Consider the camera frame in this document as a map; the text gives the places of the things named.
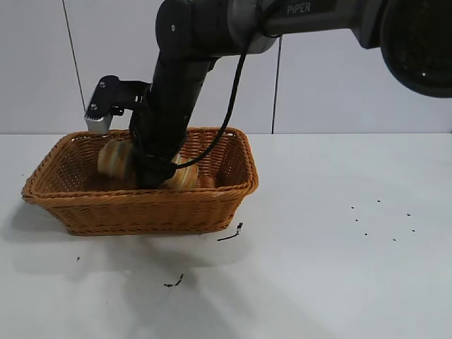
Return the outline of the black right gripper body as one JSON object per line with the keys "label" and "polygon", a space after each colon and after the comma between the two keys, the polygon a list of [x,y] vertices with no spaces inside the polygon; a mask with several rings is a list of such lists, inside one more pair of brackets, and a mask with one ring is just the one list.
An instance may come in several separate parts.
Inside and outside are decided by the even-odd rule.
{"label": "black right gripper body", "polygon": [[202,85],[202,81],[155,81],[146,89],[145,108],[134,112],[129,124],[140,153],[169,160],[182,148]]}

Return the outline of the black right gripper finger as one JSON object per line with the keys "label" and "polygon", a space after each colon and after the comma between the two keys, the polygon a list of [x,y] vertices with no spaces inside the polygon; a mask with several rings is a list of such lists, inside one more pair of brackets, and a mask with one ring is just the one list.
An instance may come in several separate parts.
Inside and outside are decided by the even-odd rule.
{"label": "black right gripper finger", "polygon": [[158,188],[171,179],[176,172],[176,165],[170,160],[156,157],[136,157],[135,173],[138,188]]}

